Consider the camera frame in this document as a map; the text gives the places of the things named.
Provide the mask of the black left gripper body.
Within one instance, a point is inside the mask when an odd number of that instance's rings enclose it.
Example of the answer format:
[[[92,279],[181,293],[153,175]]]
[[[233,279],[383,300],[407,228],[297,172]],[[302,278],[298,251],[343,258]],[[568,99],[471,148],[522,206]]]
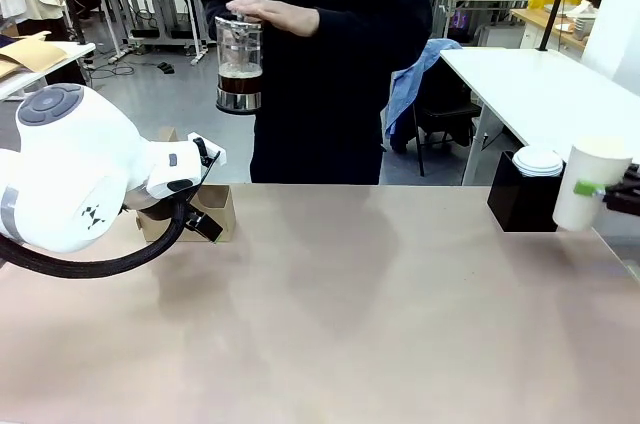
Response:
[[[181,199],[162,199],[139,213],[154,221],[177,219],[183,222],[187,213],[187,203]]]

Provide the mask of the person's left hand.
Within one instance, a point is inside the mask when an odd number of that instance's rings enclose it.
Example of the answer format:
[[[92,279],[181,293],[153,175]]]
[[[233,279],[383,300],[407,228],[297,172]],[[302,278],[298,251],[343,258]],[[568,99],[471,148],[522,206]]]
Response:
[[[270,23],[279,30],[299,37],[313,36],[320,24],[316,9],[276,0],[232,0],[226,8],[235,13]]]

